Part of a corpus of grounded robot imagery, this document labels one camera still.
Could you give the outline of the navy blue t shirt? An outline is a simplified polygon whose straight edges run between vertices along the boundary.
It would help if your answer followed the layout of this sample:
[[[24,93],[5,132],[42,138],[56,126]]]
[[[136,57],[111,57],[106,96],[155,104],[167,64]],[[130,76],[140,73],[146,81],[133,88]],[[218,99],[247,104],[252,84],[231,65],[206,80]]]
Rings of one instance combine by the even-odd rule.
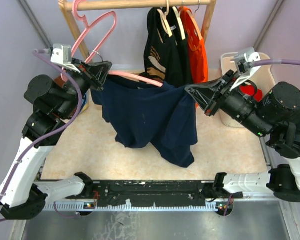
[[[152,144],[163,159],[181,168],[194,163],[196,104],[183,86],[157,87],[109,75],[103,90],[92,90],[91,97],[114,128],[116,142],[130,149]]]

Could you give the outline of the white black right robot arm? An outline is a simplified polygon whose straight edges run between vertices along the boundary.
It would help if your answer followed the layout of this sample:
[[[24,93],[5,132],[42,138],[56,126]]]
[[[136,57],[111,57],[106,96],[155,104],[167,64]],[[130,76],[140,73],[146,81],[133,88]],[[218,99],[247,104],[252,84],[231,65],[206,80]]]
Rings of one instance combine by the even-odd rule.
[[[260,101],[235,86],[239,74],[229,70],[221,78],[186,86],[185,91],[211,117],[222,111],[286,159],[285,164],[262,173],[218,173],[212,190],[216,197],[240,196],[244,192],[270,193],[276,198],[300,203],[300,90],[287,83],[276,84]]]

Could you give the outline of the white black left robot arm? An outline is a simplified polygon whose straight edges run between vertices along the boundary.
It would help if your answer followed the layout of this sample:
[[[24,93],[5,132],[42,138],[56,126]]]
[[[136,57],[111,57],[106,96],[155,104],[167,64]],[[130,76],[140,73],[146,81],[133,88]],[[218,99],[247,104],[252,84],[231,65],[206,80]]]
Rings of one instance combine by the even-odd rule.
[[[83,172],[65,180],[35,183],[47,156],[80,112],[87,91],[103,89],[112,63],[73,59],[72,66],[71,80],[63,86],[42,74],[30,81],[24,94],[33,106],[33,113],[22,130],[13,165],[0,185],[0,213],[4,220],[30,220],[46,205],[68,197],[87,199],[93,195],[93,180]]]

